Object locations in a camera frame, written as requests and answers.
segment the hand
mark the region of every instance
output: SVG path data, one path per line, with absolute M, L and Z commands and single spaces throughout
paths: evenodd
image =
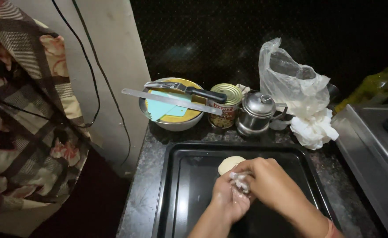
M 230 224 L 234 224 L 245 215 L 255 196 L 244 194 L 233 187 L 230 183 L 230 173 L 231 171 L 228 171 L 216 180 L 210 206 L 222 207 L 224 217 L 229 219 Z
M 233 172 L 251 171 L 245 178 L 251 192 L 284 216 L 304 237 L 325 237 L 328 219 L 311 204 L 300 187 L 274 159 L 256 158 L 239 163 Z

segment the tin can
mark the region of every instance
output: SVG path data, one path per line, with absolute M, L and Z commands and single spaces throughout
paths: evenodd
M 213 100 L 207 100 L 207 105 L 222 109 L 223 113 L 221 116 L 209 114 L 209 122 L 214 127 L 229 128 L 235 123 L 235 119 L 238 114 L 238 106 L 243 99 L 241 90 L 232 84 L 217 84 L 212 89 L 212 92 L 223 93 L 227 95 L 227 100 L 224 104 L 217 103 Z

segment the kettle lid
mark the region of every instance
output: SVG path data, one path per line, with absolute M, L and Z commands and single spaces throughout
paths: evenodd
M 256 92 L 244 97 L 243 109 L 253 117 L 269 118 L 275 114 L 276 105 L 271 95 Z

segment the black baking tray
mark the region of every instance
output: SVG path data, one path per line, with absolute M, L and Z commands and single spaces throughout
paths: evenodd
M 187 237 L 211 201 L 218 166 L 229 156 L 274 158 L 308 200 L 339 228 L 305 149 L 296 145 L 189 141 L 166 148 L 152 237 Z M 256 200 L 229 237 L 296 237 L 278 213 Z

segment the cooking oil bottle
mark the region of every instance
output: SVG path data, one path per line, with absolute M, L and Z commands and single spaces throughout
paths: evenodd
M 344 109 L 347 104 L 381 104 L 388 98 L 388 67 L 382 72 L 367 76 L 360 86 L 338 106 L 335 112 Z

